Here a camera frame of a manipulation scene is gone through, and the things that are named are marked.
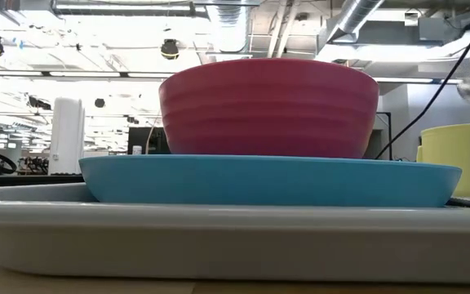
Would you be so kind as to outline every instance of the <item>white cylinder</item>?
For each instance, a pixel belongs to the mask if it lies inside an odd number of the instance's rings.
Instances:
[[[81,99],[56,98],[48,174],[81,173],[84,150],[85,109]]]

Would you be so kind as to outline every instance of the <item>ceiling duct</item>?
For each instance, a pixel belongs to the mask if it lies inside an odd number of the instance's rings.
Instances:
[[[347,34],[357,33],[367,21],[367,17],[383,2],[384,0],[346,0],[335,27],[327,38],[328,42]]]
[[[223,5],[208,6],[206,10],[214,25],[215,47],[226,53],[245,51],[251,8]]]
[[[56,14],[70,15],[111,15],[111,16],[187,16],[209,18],[214,25],[215,47],[226,53],[245,51],[249,35],[251,6],[259,2],[247,0],[216,0],[190,3],[183,6],[181,1],[153,5],[152,1],[90,2],[84,0],[57,0],[53,10]]]

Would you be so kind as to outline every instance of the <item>ceiling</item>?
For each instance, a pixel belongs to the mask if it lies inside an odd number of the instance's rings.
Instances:
[[[48,3],[47,0],[35,2]],[[321,49],[319,33],[326,27],[326,20],[339,14],[342,2],[303,0],[298,13],[305,13],[305,17],[294,21],[287,39],[287,53],[282,58],[315,59]],[[470,0],[447,3],[387,0],[370,20],[404,20],[406,13],[414,9],[423,13],[430,9],[459,14],[470,11]],[[252,9],[248,54],[253,58],[268,53],[278,5],[277,0],[263,0]],[[0,37],[5,47],[0,56],[0,70],[176,73],[213,62],[218,54],[208,19],[171,13],[132,16],[114,12],[106,15],[64,12],[56,16],[42,9],[0,11]],[[168,38],[179,41],[177,60],[166,60],[160,54],[161,45]],[[348,60],[345,64],[373,77],[442,78],[452,62]],[[458,76],[468,73],[470,62],[459,69]],[[93,149],[124,150],[129,126],[161,125],[157,119],[160,114],[157,89],[162,81],[161,78],[0,77],[0,128],[12,129],[16,123],[31,122],[48,137],[51,111],[30,107],[29,97],[52,105],[57,97],[81,98],[89,117],[86,120],[88,149],[93,146]],[[383,91],[392,87],[392,84],[382,85]],[[95,107],[97,98],[105,100],[105,107]],[[129,123],[127,116],[136,117],[138,123]]]

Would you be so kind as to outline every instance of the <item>rim of bowl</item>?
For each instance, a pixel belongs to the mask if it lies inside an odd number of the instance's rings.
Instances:
[[[282,58],[254,58],[254,59],[243,59],[243,60],[228,60],[228,61],[221,61],[221,62],[213,62],[207,65],[197,65],[193,66],[192,68],[185,69],[183,71],[179,71],[178,73],[172,74],[169,78],[167,78],[164,82],[161,83],[161,86],[159,88],[164,87],[167,81],[171,80],[175,76],[180,76],[180,75],[185,75],[188,74],[189,72],[193,72],[196,70],[204,69],[205,67],[212,67],[212,66],[221,66],[221,65],[226,65],[226,64],[232,64],[232,63],[246,63],[246,62],[283,62],[283,63],[305,63],[305,64],[324,64],[325,66],[329,67],[334,67],[336,69],[344,69],[348,70],[349,72],[353,72],[353,74],[356,74],[357,76],[361,76],[361,78],[367,78],[370,80],[370,82],[374,82],[375,84],[378,84],[374,78],[372,78],[369,74],[364,73],[360,70],[352,69],[347,66],[343,65],[337,65],[334,63],[330,62],[324,62],[324,61],[318,61],[318,60],[301,60],[301,59],[282,59]]]
[[[443,129],[462,129],[462,128],[470,128],[470,123],[460,123],[460,124],[454,124],[454,125],[447,125],[447,126],[439,126],[439,127],[430,127],[428,129],[422,130],[420,132],[420,135],[430,135],[430,133],[433,133],[435,131],[440,131]]]

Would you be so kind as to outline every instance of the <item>yellow bowl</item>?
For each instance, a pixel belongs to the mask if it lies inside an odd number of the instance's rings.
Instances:
[[[470,123],[422,131],[417,161],[462,168],[454,196],[470,197]]]

